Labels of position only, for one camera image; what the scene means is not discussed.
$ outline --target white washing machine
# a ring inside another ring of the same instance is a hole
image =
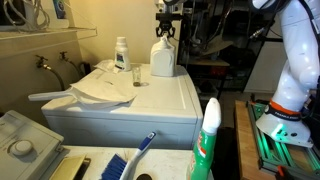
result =
[[[151,148],[192,149],[203,113],[187,71],[176,66],[174,77],[150,75],[141,64],[142,86],[129,103],[89,109],[72,97],[54,99],[42,107],[50,128],[64,137],[64,144],[103,147],[136,147],[151,131],[157,139]],[[96,69],[85,78],[132,85],[132,73],[107,73]]]

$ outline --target floor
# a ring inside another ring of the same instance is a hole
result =
[[[234,128],[234,106],[235,100],[248,101],[252,93],[241,92],[222,92],[219,99],[221,107],[222,121],[220,127]],[[254,93],[255,99],[270,100],[271,93]]]

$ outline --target green bottle label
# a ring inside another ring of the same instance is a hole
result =
[[[187,171],[188,180],[206,180],[213,161],[216,135],[200,131]]]

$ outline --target green cleaning bottle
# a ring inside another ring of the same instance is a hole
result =
[[[187,169],[187,180],[207,180],[220,123],[220,104],[216,98],[211,98],[205,110],[198,140],[194,144],[191,162]]]

